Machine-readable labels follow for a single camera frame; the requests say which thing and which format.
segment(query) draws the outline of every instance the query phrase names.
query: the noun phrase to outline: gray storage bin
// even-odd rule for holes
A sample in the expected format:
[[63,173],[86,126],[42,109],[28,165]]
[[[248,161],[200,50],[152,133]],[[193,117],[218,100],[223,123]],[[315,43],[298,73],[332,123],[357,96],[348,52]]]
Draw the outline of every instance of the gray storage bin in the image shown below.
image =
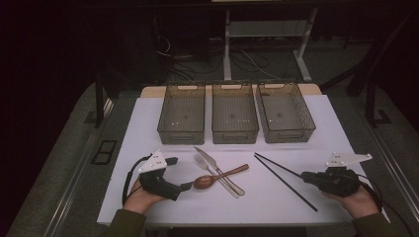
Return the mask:
[[253,144],[259,131],[250,81],[212,83],[212,142]]
[[163,144],[204,144],[206,83],[169,82],[157,131]]
[[306,142],[315,124],[296,83],[260,80],[258,111],[267,143]]

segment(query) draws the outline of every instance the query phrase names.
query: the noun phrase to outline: hand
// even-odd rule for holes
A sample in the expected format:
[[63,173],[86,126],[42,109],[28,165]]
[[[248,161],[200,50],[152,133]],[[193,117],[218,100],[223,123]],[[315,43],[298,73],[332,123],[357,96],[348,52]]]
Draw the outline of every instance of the hand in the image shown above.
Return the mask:
[[152,195],[151,193],[145,191],[143,188],[141,188],[139,179],[136,179],[130,193],[131,195],[126,199],[126,203],[124,204],[123,209],[141,214],[144,214],[157,202],[166,199],[165,197]]
[[371,197],[371,195],[362,186],[360,186],[355,194],[349,197],[338,197],[326,192],[322,193],[328,198],[341,202],[343,207],[354,218],[361,218],[367,215],[379,213],[373,197]]

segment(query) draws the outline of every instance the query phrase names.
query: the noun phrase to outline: spoon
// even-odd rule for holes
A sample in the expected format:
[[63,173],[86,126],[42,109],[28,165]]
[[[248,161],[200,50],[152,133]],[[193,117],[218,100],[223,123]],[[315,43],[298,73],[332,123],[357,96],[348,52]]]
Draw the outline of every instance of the spoon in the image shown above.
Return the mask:
[[235,173],[239,173],[242,172],[244,170],[249,169],[249,166],[247,164],[242,165],[238,168],[235,168],[234,170],[230,170],[228,172],[225,172],[221,175],[217,175],[217,176],[211,176],[211,175],[205,175],[205,176],[200,176],[199,178],[194,180],[194,187],[197,190],[205,190],[209,187],[211,187],[213,185],[213,183],[215,183],[215,181],[221,179],[222,177],[225,176],[229,176]]

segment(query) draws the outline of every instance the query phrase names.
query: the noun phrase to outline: chopsticks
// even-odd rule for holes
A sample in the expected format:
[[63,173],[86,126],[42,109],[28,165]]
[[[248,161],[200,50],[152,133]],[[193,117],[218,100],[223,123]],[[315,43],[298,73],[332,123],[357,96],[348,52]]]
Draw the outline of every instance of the chopsticks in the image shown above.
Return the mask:
[[293,175],[295,175],[295,176],[297,176],[297,177],[299,177],[299,178],[301,178],[301,175],[299,175],[299,174],[297,174],[296,172],[294,172],[294,171],[291,171],[291,170],[289,170],[289,169],[287,169],[287,168],[285,168],[284,166],[282,166],[282,165],[280,165],[280,164],[278,164],[278,163],[275,163],[274,161],[272,161],[272,160],[270,160],[270,159],[268,159],[268,158],[266,158],[265,156],[262,156],[262,155],[260,155],[260,154],[258,154],[258,153],[256,153],[255,152],[255,155],[254,155],[254,157],[256,158],[256,159],[258,159],[258,161],[259,162],[261,162],[262,163],[262,165],[264,165],[269,171],[271,171],[272,172],[272,174],[274,174],[278,179],[280,179],[283,183],[284,183],[284,185],[286,185],[291,191],[293,191],[299,198],[301,198],[308,206],[310,206],[314,211],[317,211],[317,208],[314,206],[314,205],[312,205],[307,199],[305,199],[305,197],[303,197],[301,194],[299,194],[293,187],[291,187],[291,185],[289,185],[283,178],[281,178],[281,176],[279,176],[277,173],[275,173],[275,171],[273,171],[267,164],[265,164],[265,162],[263,162],[260,158],[263,158],[263,159],[265,159],[265,160],[267,160],[267,161],[269,161],[269,162],[271,162],[271,163],[273,163],[273,164],[275,164],[276,166],[278,166],[278,167],[280,167],[280,168],[282,168],[282,169],[284,169],[284,170],[286,170],[286,171],[288,171],[288,172],[290,172],[290,173],[292,173]]

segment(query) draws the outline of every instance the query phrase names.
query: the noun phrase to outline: spoon handle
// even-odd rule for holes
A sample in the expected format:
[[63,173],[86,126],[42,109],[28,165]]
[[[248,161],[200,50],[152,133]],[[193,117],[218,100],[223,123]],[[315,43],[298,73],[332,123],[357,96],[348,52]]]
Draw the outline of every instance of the spoon handle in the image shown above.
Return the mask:
[[217,177],[218,179],[220,179],[220,178],[222,178],[222,177],[229,176],[229,175],[232,175],[232,174],[236,174],[236,173],[239,173],[239,172],[245,171],[245,170],[247,170],[247,169],[249,169],[249,165],[245,164],[245,165],[242,165],[242,166],[240,166],[240,167],[235,168],[234,170],[230,170],[230,171],[225,172],[225,173],[223,173],[223,174],[221,174],[221,175],[218,175],[218,176],[216,176],[216,177]]

